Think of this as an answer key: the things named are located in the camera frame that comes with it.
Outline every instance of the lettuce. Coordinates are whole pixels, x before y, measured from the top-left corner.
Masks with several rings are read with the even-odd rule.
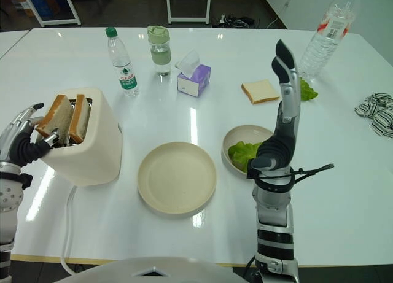
[[[245,144],[243,141],[238,142],[236,145],[229,147],[228,156],[232,164],[241,171],[247,173],[247,164],[251,158],[255,158],[259,146],[262,143]]]
[[[300,97],[302,101],[314,99],[317,95],[318,93],[305,80],[300,78]]]

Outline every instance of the tissue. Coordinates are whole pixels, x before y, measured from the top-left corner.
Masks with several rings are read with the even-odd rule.
[[[209,84],[211,67],[201,64],[199,55],[194,50],[176,63],[176,67],[181,71],[177,76],[177,90],[199,97]]]

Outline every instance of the bowl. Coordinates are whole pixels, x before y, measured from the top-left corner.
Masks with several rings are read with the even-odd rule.
[[[232,164],[232,161],[228,155],[228,150],[231,146],[236,145],[238,142],[243,141],[245,144],[251,143],[251,144],[256,144],[259,142],[264,142],[273,133],[266,129],[262,128],[261,126],[257,125],[241,125],[237,126],[236,128],[233,128],[230,130],[224,137],[224,140],[222,141],[222,158],[224,161],[224,164],[226,164],[226,167],[229,169],[232,169],[238,174],[241,174],[243,176],[246,176],[247,174],[238,169],[236,166]]]

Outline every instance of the robotic hand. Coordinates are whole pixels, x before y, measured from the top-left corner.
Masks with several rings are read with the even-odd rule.
[[[10,282],[10,251],[17,230],[17,211],[24,189],[32,176],[21,174],[21,168],[47,154],[59,140],[57,129],[45,139],[30,143],[34,126],[43,117],[30,118],[44,103],[35,104],[21,113],[0,136],[0,282]]]
[[[294,155],[300,117],[300,78],[295,60],[280,40],[272,68],[279,78],[282,101],[274,135],[261,145],[250,160],[247,178],[254,179],[252,192],[257,202],[258,251],[255,282],[272,275],[281,282],[299,282],[294,258],[293,217],[290,190],[295,184],[290,161]]]

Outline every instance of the green bottle cap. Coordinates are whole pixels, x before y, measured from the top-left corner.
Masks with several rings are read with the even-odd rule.
[[[149,26],[147,28],[149,42],[152,44],[164,44],[169,41],[169,31],[162,26]]]
[[[108,27],[105,29],[105,33],[107,37],[115,37],[117,36],[117,31],[116,28],[114,27]]]

